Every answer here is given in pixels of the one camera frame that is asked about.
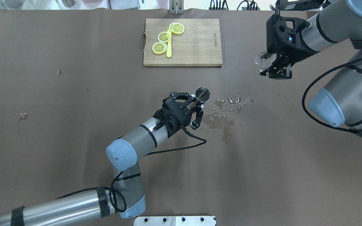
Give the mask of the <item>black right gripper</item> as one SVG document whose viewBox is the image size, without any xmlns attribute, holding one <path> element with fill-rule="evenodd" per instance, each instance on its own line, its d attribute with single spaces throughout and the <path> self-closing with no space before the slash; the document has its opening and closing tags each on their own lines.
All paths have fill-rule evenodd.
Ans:
<svg viewBox="0 0 362 226">
<path fill-rule="evenodd" d="M 266 52 L 260 53 L 260 75 L 268 70 L 270 79 L 291 79 L 291 67 L 313 56 L 313 50 L 303 41 L 301 31 L 267 31 Z"/>
</svg>

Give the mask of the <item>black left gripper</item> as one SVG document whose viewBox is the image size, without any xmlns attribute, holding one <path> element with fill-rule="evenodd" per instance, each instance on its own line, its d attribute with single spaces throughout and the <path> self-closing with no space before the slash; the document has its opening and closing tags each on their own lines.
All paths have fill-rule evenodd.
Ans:
<svg viewBox="0 0 362 226">
<path fill-rule="evenodd" d="M 187 106 L 192 102 L 193 98 L 187 92 L 172 92 L 169 97 L 163 99 L 162 108 L 155 112 L 153 118 L 165 127 L 168 138 L 183 126 L 190 124 L 193 130 L 200 127 L 204 112 L 201 106 L 194 107 L 195 119 L 191 120 L 193 111 Z"/>
</svg>

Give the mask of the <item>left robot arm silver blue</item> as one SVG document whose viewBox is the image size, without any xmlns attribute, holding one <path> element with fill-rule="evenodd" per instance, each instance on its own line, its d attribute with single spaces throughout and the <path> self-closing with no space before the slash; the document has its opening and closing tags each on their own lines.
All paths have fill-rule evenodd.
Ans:
<svg viewBox="0 0 362 226">
<path fill-rule="evenodd" d="M 187 127 L 200 127 L 208 99 L 209 94 L 171 93 L 151 118 L 106 148 L 114 175 L 109 185 L 90 186 L 42 204 L 0 212 L 0 226 L 76 226 L 116 213 L 125 219 L 140 216 L 146 210 L 140 160 L 160 153 L 155 149 L 178 131 L 205 144 L 205 139 L 193 135 Z"/>
</svg>

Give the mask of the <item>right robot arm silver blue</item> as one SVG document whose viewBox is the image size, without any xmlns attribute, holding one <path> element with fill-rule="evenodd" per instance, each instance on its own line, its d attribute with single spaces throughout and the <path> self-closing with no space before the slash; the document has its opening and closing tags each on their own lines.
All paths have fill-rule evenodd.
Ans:
<svg viewBox="0 0 362 226">
<path fill-rule="evenodd" d="M 302 107 L 315 122 L 362 138 L 362 0 L 335 0 L 310 19 L 281 16 L 281 1 L 266 22 L 270 79 L 291 79 L 291 67 L 327 48 L 350 40 L 352 59 L 316 78 L 304 91 Z"/>
</svg>

